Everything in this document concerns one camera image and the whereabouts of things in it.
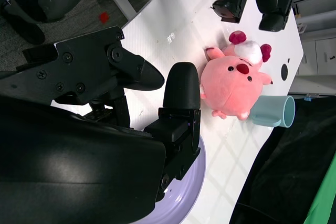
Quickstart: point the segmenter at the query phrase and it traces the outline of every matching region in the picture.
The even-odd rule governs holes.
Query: plush toy ear
[[[210,60],[222,58],[225,55],[218,47],[209,47],[205,49],[206,54],[209,56]]]
[[[242,43],[245,40],[246,40],[246,35],[243,31],[234,31],[229,36],[229,41],[234,45]]]
[[[268,59],[271,57],[271,51],[272,51],[272,47],[269,44],[263,44],[261,47],[261,53],[262,53],[262,60],[263,62],[268,61]]]
[[[259,76],[261,78],[263,85],[273,84],[272,78],[268,74],[259,72]]]

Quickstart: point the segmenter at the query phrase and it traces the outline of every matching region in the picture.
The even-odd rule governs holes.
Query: screw
[[[161,188],[164,190],[167,188],[168,186],[168,183],[169,183],[169,176],[168,174],[165,174],[162,178],[162,181],[161,181]]]
[[[114,48],[111,53],[112,59],[115,62],[120,62],[123,58],[122,51],[120,48]]]
[[[65,53],[63,54],[63,61],[64,61],[65,63],[71,63],[72,60],[73,60],[73,56],[71,55],[71,53],[69,53],[69,52],[65,52]]]
[[[85,91],[85,85],[83,83],[79,83],[76,85],[76,90],[78,93],[83,93]]]
[[[47,72],[44,71],[44,70],[38,70],[37,73],[36,73],[36,76],[38,79],[46,79],[47,78]]]
[[[57,83],[56,84],[56,89],[57,89],[57,91],[62,92],[64,90],[64,84],[61,83],[61,82]]]
[[[121,40],[121,39],[122,39],[122,35],[121,35],[121,33],[117,33],[117,34],[115,35],[115,38],[118,39],[118,40]]]

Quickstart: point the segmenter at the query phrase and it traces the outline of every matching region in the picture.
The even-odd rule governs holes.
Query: white plush tuft
[[[258,64],[263,58],[260,46],[252,40],[247,40],[235,45],[235,53],[237,56],[248,60],[252,64]]]

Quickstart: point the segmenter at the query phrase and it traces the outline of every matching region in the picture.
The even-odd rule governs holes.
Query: red object
[[[229,41],[236,45],[246,40],[246,34],[243,31],[234,31],[229,36]]]
[[[100,22],[104,24],[110,19],[110,16],[108,15],[107,12],[103,12],[102,14],[99,15],[99,19],[100,19]]]
[[[237,65],[237,70],[242,74],[248,74],[249,73],[248,66],[246,64],[238,64]]]
[[[272,51],[272,47],[269,44],[263,44],[261,47],[261,53],[262,53],[262,60],[263,62],[268,61],[268,59],[271,57],[271,51]]]

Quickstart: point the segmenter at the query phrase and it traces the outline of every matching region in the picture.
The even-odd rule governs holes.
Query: plush toy nose
[[[243,74],[248,74],[249,70],[248,70],[248,66],[246,64],[238,64],[237,65],[237,70]]]

